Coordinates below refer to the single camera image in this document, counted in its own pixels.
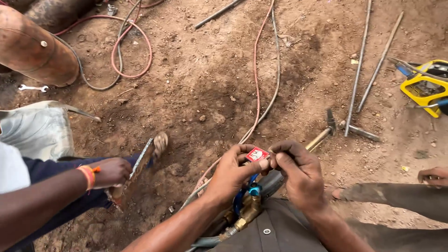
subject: hand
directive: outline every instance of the hand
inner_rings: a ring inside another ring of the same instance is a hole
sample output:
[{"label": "hand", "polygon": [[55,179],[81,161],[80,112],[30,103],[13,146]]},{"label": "hand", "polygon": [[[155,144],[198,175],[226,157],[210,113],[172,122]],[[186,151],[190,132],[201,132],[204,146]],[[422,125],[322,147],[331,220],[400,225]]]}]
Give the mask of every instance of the hand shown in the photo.
[{"label": "hand", "polygon": [[270,150],[271,167],[281,168],[289,200],[304,214],[324,210],[328,204],[318,158],[292,140],[276,143]]},{"label": "hand", "polygon": [[266,159],[240,167],[253,148],[255,146],[251,144],[236,144],[224,153],[202,197],[215,199],[219,205],[227,207],[250,176],[268,169]]},{"label": "hand", "polygon": [[99,166],[101,171],[95,173],[94,189],[124,185],[132,173],[131,164],[121,157],[113,157],[88,164],[92,169]]},{"label": "hand", "polygon": [[432,186],[448,186],[448,168],[435,167],[418,172],[418,182],[427,182]]}]

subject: blue hose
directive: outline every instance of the blue hose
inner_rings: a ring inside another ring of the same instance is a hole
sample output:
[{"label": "blue hose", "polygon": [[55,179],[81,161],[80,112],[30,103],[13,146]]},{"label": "blue hose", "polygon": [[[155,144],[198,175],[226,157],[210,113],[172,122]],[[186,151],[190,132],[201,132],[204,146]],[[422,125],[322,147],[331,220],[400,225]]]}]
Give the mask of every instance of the blue hose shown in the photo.
[{"label": "blue hose", "polygon": [[[252,184],[255,181],[257,176],[258,176],[258,174],[255,174],[255,175],[252,175],[252,177],[250,177],[249,185]],[[246,194],[246,192],[247,192],[246,189],[241,189],[240,192],[233,199],[233,211],[238,216],[240,216],[240,210],[241,210],[242,203],[243,203],[243,197],[244,197],[244,194]]]}]

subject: yellow machine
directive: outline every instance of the yellow machine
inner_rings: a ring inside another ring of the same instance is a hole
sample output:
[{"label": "yellow machine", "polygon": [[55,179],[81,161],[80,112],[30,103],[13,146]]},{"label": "yellow machine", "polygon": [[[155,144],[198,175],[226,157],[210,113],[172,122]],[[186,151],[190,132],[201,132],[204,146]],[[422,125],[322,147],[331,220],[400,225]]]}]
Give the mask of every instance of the yellow machine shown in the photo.
[{"label": "yellow machine", "polygon": [[392,62],[408,77],[400,89],[418,104],[416,108],[424,108],[433,117],[448,112],[448,61],[434,60],[416,68],[400,60]]}]

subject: trousers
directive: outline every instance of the trousers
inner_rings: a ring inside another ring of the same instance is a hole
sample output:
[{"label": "trousers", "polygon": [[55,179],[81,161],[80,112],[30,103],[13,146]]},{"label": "trousers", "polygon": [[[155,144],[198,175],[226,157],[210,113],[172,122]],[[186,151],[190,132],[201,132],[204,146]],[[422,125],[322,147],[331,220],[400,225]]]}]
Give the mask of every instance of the trousers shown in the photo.
[{"label": "trousers", "polygon": [[[448,187],[438,189],[423,184],[362,183],[343,190],[340,196],[344,200],[403,208],[448,223]],[[448,229],[396,229],[356,220],[347,222],[375,251],[439,252],[448,248]]]},{"label": "trousers", "polygon": [[[138,156],[139,154],[136,154],[134,156],[124,157],[124,159],[126,159],[131,164],[131,166],[134,166],[134,164],[137,162]],[[30,173],[31,184],[38,183],[67,170],[75,169],[80,165],[88,165],[101,161],[103,159],[107,158],[96,157],[63,162],[55,162],[52,160],[42,161],[39,159],[30,159],[26,157],[23,158],[26,166],[28,167],[28,172]],[[45,225],[36,230],[34,233],[30,234],[20,242],[10,247],[7,252],[14,252],[24,246],[27,246],[37,238],[73,220],[89,209],[97,207],[108,208],[111,205],[112,202],[108,200],[104,189],[90,190],[90,192],[86,192],[74,202],[63,208],[59,213],[53,216],[53,218],[51,218],[47,223],[45,223]]]}]

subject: dark blue pants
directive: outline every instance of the dark blue pants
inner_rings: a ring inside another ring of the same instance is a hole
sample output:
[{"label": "dark blue pants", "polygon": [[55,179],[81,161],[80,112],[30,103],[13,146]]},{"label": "dark blue pants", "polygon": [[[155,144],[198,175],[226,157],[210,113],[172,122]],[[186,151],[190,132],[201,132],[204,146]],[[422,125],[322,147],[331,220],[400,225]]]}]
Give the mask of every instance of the dark blue pants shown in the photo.
[{"label": "dark blue pants", "polygon": [[[131,166],[137,162],[139,154],[124,157]],[[106,159],[105,157],[96,157],[96,158],[88,158],[88,159],[77,159],[73,161],[63,161],[63,162],[55,162],[52,160],[42,161],[39,159],[30,159],[24,157],[23,160],[28,167],[28,171],[30,173],[31,184],[38,183],[47,178],[53,177],[61,172],[65,172],[70,169],[75,169],[80,165],[87,165],[91,163],[98,162],[100,160]],[[108,200],[104,189],[91,190],[90,193],[85,193],[83,196],[79,197],[74,202],[70,203],[64,209],[62,209],[59,213],[57,213],[53,218],[51,218],[45,225],[36,230],[34,233],[30,234],[28,237],[24,238],[11,248],[7,250],[7,252],[12,252],[17,249],[20,249],[37,238],[43,236],[44,234],[50,232],[51,230],[61,226],[64,223],[67,223],[70,220],[78,217],[89,209],[97,208],[97,207],[105,207],[108,208],[112,205],[112,202]]]}]

